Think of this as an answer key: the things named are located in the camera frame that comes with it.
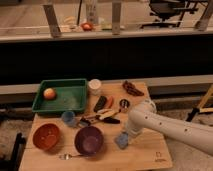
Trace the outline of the brown sausage link toy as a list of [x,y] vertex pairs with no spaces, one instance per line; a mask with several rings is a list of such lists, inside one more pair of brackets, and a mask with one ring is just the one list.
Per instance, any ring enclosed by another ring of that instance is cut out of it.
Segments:
[[136,88],[136,86],[129,81],[124,81],[122,84],[122,87],[125,89],[125,91],[128,94],[130,94],[132,96],[143,96],[144,95],[144,93],[142,91],[138,90]]

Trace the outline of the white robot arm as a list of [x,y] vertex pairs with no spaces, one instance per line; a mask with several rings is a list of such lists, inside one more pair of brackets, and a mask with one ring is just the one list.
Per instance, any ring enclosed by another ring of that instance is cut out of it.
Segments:
[[143,128],[158,131],[213,156],[213,127],[159,115],[151,99],[133,106],[124,126],[131,138],[136,138]]

